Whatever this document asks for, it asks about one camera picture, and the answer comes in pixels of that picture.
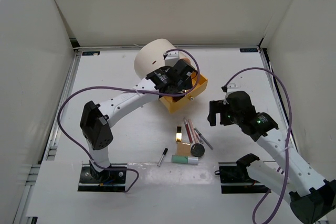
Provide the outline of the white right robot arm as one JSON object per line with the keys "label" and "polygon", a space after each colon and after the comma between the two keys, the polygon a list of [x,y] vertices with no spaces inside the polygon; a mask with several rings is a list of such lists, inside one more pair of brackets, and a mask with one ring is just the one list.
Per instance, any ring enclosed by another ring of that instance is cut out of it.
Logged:
{"label": "white right robot arm", "polygon": [[290,147],[276,121],[265,112],[257,112],[246,92],[229,92],[223,100],[210,101],[210,126],[216,125],[217,114],[221,125],[237,125],[284,172],[281,175],[258,156],[247,154],[236,162],[236,177],[240,181],[253,179],[264,184],[289,204],[302,223],[315,223],[335,209],[335,180],[326,180]]}

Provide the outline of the mint green tube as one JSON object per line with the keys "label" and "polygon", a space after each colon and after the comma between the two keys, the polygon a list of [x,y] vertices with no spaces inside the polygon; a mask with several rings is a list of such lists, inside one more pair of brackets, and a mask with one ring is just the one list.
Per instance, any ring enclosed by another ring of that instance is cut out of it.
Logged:
{"label": "mint green tube", "polygon": [[171,162],[176,164],[197,165],[198,157],[172,155]]}

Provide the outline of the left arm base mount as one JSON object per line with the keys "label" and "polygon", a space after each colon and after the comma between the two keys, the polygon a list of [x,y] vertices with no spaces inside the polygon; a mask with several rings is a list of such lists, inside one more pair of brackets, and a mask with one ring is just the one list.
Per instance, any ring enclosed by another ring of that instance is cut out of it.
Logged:
{"label": "left arm base mount", "polygon": [[110,165],[111,171],[96,172],[90,164],[82,164],[78,189],[80,192],[122,193],[125,191],[127,167]]}

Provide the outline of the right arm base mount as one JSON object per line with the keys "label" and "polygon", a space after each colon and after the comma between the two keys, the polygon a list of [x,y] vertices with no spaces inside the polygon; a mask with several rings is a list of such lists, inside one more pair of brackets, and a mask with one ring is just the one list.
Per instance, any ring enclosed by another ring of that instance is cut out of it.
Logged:
{"label": "right arm base mount", "polygon": [[214,174],[220,178],[222,194],[263,194],[268,188],[247,173],[247,167],[254,161],[259,161],[254,154],[247,154],[236,163],[219,163]]}

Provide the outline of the yellow drawer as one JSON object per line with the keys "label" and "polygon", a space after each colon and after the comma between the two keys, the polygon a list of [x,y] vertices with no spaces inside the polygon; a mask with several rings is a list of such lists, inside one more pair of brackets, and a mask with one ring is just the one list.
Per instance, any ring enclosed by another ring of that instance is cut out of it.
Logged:
{"label": "yellow drawer", "polygon": [[195,99],[198,95],[204,92],[207,87],[207,83],[208,79],[200,74],[199,82],[196,85],[196,88],[191,93],[187,94],[182,98],[179,98],[178,100],[176,98],[164,96],[161,97],[159,101],[166,107],[166,109],[170,113],[174,113],[191,102],[188,100],[188,97],[193,97]]}

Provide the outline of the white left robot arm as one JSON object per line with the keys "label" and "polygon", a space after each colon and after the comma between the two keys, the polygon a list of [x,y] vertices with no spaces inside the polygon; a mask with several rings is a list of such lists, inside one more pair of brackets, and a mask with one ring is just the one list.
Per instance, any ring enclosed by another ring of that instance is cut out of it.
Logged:
{"label": "white left robot arm", "polygon": [[89,101],[83,108],[80,128],[89,146],[92,175],[99,182],[110,177],[108,145],[113,141],[111,128],[137,108],[157,101],[164,94],[181,99],[181,94],[193,87],[198,71],[180,59],[172,66],[160,67],[148,73],[130,92],[123,92],[108,101]]}

